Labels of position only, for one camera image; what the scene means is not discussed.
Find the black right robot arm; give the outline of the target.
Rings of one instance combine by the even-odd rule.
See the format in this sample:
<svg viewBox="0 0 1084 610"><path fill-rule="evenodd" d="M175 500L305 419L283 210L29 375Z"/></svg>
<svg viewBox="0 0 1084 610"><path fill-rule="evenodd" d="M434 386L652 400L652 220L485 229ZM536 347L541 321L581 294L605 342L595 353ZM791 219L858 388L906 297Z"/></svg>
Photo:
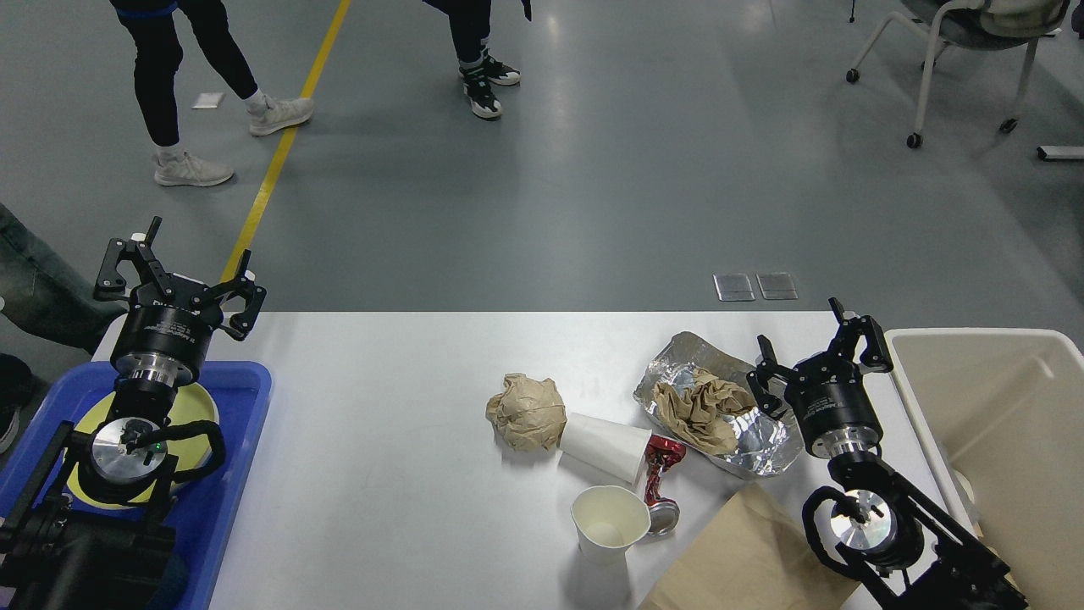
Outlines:
<svg viewBox="0 0 1084 610"><path fill-rule="evenodd" d="M833 485L801 512L821 564L861 583L883 609L1025 609L1007 563L882 459L882 425L864 387L893 369L875 317L829 301L838 328L823 352L785 366L766 336L746 380L773 419L793 414L806 452Z"/></svg>

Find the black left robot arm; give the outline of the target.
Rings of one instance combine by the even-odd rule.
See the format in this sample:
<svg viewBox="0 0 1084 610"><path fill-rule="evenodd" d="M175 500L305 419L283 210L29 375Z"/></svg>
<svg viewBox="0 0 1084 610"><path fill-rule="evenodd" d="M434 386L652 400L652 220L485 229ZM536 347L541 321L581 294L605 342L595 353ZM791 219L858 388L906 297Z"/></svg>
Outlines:
<svg viewBox="0 0 1084 610"><path fill-rule="evenodd" d="M107 363L70 369L3 469L4 609L206 609L268 412L244 340L266 290L240 255L210 286L152 254L160 219L116 238L94 297L127 308Z"/></svg>

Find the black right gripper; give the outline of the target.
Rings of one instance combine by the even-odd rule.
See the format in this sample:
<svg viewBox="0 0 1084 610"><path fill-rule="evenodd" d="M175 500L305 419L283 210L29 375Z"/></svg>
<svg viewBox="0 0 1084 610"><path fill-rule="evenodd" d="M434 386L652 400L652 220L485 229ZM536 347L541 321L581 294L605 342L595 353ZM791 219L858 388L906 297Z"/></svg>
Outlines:
<svg viewBox="0 0 1084 610"><path fill-rule="evenodd" d="M847 310L839 298L829 297L828 302L838 323L828 352L802 360L789 379L789 369L780 366L769 337L758 335L761 359L746 375L756 406L771 419L787 412L782 398L771 392L771 380L788 381L783 397L793 410L806 452L821 459L879 447L882 426L862 372L886 374L894 368L877 320Z"/></svg>

